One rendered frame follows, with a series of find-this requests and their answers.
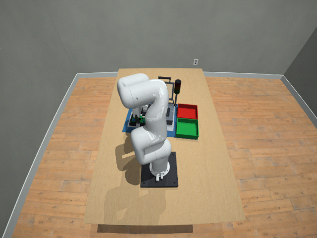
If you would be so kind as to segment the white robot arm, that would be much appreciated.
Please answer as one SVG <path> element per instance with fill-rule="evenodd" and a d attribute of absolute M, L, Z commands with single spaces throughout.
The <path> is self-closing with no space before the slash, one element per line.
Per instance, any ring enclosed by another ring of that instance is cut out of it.
<path fill-rule="evenodd" d="M 168 89 L 164 81 L 149 79 L 143 73 L 120 78 L 117 90 L 127 109 L 143 108 L 146 125 L 131 131 L 130 138 L 137 161 L 150 163 L 150 171 L 156 181 L 169 172 L 168 157 L 171 143 L 167 139 L 166 113 L 169 103 Z M 148 106 L 150 107 L 148 108 Z"/>

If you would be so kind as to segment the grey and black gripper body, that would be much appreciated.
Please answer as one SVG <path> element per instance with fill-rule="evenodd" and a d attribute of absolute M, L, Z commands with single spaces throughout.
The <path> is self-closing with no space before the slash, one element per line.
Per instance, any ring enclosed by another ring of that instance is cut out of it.
<path fill-rule="evenodd" d="M 142 108 L 132 109 L 133 117 L 135 117 L 135 115 L 137 115 L 137 117 L 139 118 L 141 115 L 141 110 L 142 110 Z"/>

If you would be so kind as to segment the red bin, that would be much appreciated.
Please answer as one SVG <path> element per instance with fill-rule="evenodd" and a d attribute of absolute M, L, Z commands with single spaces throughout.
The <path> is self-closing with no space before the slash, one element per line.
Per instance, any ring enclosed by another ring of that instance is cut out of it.
<path fill-rule="evenodd" d="M 178 104 L 177 118 L 198 120 L 198 106 L 189 104 Z"/>

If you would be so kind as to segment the green circuit board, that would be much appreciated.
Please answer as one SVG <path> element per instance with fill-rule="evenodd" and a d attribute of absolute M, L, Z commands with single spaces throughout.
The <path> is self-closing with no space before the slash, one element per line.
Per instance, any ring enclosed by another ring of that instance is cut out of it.
<path fill-rule="evenodd" d="M 145 116 L 140 116 L 139 117 L 140 122 L 145 123 Z M 132 122 L 135 122 L 135 118 L 132 118 Z"/>

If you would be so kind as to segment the green bin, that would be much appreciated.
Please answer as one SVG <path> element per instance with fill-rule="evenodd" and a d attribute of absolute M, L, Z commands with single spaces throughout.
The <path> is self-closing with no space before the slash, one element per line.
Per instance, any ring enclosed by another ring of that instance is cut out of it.
<path fill-rule="evenodd" d="M 177 118 L 176 137 L 198 139 L 198 120 Z"/>

